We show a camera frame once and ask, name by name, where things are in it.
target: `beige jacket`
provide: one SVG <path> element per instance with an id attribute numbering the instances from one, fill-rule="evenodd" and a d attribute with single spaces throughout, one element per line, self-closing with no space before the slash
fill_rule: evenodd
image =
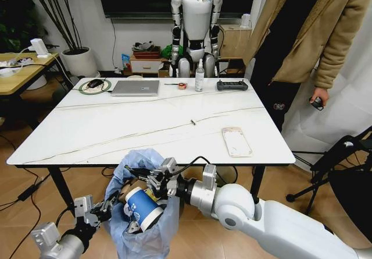
<path id="1" fill-rule="evenodd" d="M 244 52 L 244 63 L 256 55 L 286 0 L 267 0 Z M 345 62 L 370 0 L 318 0 L 302 26 L 291 52 L 273 81 L 302 83 L 318 59 L 315 85 L 331 88 Z"/>

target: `phone case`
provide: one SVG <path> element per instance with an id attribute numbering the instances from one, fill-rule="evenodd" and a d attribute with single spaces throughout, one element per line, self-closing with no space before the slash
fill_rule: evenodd
<path id="1" fill-rule="evenodd" d="M 222 134 L 228 154 L 231 157 L 251 157 L 253 155 L 242 129 L 239 127 L 226 127 L 222 129 Z"/>

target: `black table leg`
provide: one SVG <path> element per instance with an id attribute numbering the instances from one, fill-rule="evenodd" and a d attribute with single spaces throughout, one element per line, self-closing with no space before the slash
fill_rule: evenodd
<path id="1" fill-rule="evenodd" d="M 58 67 L 58 70 L 62 74 L 63 80 L 65 81 L 65 83 L 67 85 L 67 88 L 69 90 L 71 90 L 74 86 L 71 84 L 70 79 L 68 79 L 67 76 L 63 73 L 63 72 L 66 72 L 66 68 L 63 65 L 63 62 L 62 62 L 61 58 L 57 57 L 57 59 L 58 59 L 59 63 L 56 62 L 56 66 Z"/>
<path id="2" fill-rule="evenodd" d="M 59 168 L 55 167 L 49 167 L 48 170 L 51 174 L 54 184 L 56 184 L 59 194 L 62 196 L 72 215 L 75 217 L 74 200 L 72 199 L 71 192 L 66 184 L 62 172 Z"/>
<path id="3" fill-rule="evenodd" d="M 253 174 L 253 181 L 251 185 L 251 194 L 257 197 L 258 191 L 260 190 L 263 174 L 265 172 L 265 166 L 256 166 L 255 173 Z"/>

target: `spray bottle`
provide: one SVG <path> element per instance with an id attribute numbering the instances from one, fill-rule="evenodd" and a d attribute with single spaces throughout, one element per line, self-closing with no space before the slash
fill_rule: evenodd
<path id="1" fill-rule="evenodd" d="M 195 72 L 195 91 L 201 92 L 203 90 L 204 81 L 204 69 L 203 69 L 203 59 L 199 60 L 198 68 Z"/>

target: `silver laptop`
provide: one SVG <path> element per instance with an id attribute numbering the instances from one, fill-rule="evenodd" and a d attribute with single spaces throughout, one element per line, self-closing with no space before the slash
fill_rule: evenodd
<path id="1" fill-rule="evenodd" d="M 158 80 L 119 80 L 111 96 L 157 96 Z"/>

